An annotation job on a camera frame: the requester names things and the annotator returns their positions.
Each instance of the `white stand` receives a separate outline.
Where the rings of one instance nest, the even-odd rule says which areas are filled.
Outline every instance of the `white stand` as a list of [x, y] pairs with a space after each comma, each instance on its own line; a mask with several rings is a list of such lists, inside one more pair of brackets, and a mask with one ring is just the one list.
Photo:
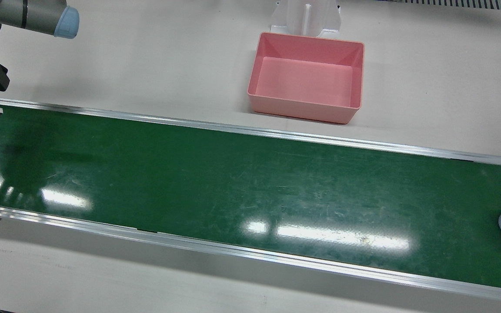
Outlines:
[[336, 0], [280, 0], [272, 16], [273, 33], [338, 38], [341, 27]]

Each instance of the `metal grate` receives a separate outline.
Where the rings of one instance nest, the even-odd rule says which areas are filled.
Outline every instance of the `metal grate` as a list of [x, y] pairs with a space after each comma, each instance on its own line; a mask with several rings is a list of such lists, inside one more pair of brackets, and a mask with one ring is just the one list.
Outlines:
[[501, 0], [388, 0], [388, 1], [501, 10]]

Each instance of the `pink plastic box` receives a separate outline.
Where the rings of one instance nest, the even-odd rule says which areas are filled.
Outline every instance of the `pink plastic box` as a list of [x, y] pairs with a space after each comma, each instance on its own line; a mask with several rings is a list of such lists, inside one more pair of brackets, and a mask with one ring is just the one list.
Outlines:
[[256, 112], [349, 123], [361, 108], [364, 44], [262, 33], [248, 95]]

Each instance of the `green conveyor belt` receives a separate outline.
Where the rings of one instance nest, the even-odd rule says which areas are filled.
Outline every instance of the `green conveyor belt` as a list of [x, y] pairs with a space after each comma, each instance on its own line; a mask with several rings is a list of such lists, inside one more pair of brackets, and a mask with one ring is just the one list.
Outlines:
[[501, 287], [501, 166], [4, 111], [0, 206]]

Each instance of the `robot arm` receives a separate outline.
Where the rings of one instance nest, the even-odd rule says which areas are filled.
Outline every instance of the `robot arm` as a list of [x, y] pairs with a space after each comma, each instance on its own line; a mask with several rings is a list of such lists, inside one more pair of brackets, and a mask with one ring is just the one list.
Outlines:
[[[2, 24], [72, 39], [79, 17], [66, 0], [0, 0], [0, 28]], [[9, 81], [7, 69], [0, 64], [0, 91], [6, 91]]]

